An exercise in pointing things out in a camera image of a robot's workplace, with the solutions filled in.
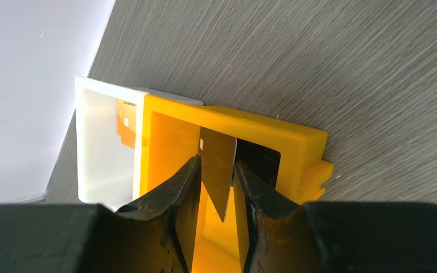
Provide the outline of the black cards in yellow bin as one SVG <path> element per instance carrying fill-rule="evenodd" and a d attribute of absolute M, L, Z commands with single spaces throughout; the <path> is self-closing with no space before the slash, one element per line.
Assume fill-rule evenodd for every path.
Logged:
<path fill-rule="evenodd" d="M 242 160 L 268 186 L 276 188 L 281 154 L 271 148 L 237 139 L 236 159 Z"/>

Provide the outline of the yellow plastic bin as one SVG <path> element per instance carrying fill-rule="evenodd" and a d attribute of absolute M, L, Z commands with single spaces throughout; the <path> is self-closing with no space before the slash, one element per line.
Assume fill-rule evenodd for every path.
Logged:
<path fill-rule="evenodd" d="M 276 190 L 302 204 L 317 200 L 333 164 L 323 160 L 327 133 L 224 106 L 192 106 L 154 95 L 145 98 L 139 194 L 170 178 L 198 154 L 205 127 L 271 148 L 281 154 Z M 237 220 L 232 187 L 221 222 L 201 186 L 192 272 L 239 272 Z"/>

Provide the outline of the orange box in white bin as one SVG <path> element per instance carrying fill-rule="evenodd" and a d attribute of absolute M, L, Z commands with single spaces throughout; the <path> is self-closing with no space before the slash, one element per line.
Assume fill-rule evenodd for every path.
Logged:
<path fill-rule="evenodd" d="M 117 106 L 117 134 L 123 145 L 135 149 L 136 104 L 125 100 L 118 100 Z"/>

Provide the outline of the white plastic bin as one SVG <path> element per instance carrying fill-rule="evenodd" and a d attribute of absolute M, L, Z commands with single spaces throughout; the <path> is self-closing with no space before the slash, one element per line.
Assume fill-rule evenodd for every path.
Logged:
<path fill-rule="evenodd" d="M 147 88 L 127 88 L 92 78 L 75 78 L 78 198 L 112 211 L 139 196 L 143 108 L 148 95 L 202 106 L 203 102 Z M 135 149 L 117 134 L 117 102 L 136 104 Z"/>

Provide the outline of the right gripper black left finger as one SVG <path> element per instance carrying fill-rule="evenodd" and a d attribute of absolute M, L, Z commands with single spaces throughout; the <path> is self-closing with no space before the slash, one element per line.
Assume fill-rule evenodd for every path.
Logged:
<path fill-rule="evenodd" d="M 116 212 L 0 204 L 0 272 L 190 272 L 201 158 Z"/>

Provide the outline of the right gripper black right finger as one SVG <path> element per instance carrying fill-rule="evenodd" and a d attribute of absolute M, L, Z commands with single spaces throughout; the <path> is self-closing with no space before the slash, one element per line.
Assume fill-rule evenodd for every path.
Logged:
<path fill-rule="evenodd" d="M 242 272 L 437 272 L 437 204 L 299 205 L 234 165 Z"/>

